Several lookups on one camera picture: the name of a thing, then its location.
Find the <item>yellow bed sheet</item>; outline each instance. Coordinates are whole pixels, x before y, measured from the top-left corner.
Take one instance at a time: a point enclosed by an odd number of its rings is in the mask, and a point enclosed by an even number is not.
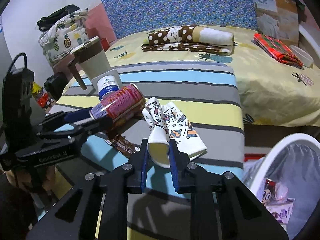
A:
[[[233,54],[227,57],[190,51],[142,52],[141,45],[147,42],[150,32],[146,31],[119,40],[106,55],[112,67],[177,60],[225,63],[234,69],[245,123],[320,126],[320,69],[317,66],[301,70],[277,62],[251,42],[256,31],[230,26],[207,27],[234,34]]]

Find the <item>folded blanket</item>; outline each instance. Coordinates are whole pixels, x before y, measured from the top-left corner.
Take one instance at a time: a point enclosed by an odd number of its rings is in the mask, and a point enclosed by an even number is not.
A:
[[[170,139],[176,140],[178,150],[188,154],[190,160],[207,149],[192,124],[174,103],[161,106],[158,99],[151,98],[142,114],[151,130],[147,149],[158,166],[170,168],[167,155]]]
[[[149,44],[143,51],[182,50],[206,51],[229,55],[233,47],[233,34],[198,25],[182,25],[149,33]]]
[[[259,33],[256,33],[253,38],[262,49],[278,62],[304,69],[303,63],[281,41]]]

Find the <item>brown polka dot blanket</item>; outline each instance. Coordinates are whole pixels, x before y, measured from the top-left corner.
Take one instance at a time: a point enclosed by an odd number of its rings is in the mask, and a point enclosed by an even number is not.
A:
[[[195,51],[230,55],[233,49],[233,34],[199,25],[183,25],[155,31],[149,34],[149,44],[143,51]]]

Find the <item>striped tablecloth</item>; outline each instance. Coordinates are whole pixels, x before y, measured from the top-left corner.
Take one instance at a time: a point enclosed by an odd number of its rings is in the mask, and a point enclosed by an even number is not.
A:
[[[231,67],[221,63],[176,61],[153,62],[115,67],[124,85],[135,83],[145,98],[156,97],[161,105],[174,102],[193,124],[207,146],[207,153],[194,160],[210,172],[232,171],[242,176],[244,131],[236,78]],[[82,90],[72,80],[50,113],[75,111],[99,102],[97,91],[84,72],[80,72],[88,89]],[[71,129],[65,125],[61,129]],[[150,129],[141,116],[134,117],[121,130],[132,143],[141,144]],[[111,171],[127,158],[105,141],[91,136],[82,154]],[[146,191],[128,197],[128,238],[132,232],[146,238],[189,239],[189,194],[178,195],[169,169],[150,164]]]

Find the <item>plaid cloth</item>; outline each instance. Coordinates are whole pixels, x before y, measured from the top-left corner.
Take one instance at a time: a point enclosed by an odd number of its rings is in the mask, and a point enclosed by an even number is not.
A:
[[[303,63],[281,41],[259,33],[256,33],[253,38],[258,43],[258,45],[268,54],[270,54],[271,57],[273,57],[275,60],[279,61],[280,63],[304,69]]]

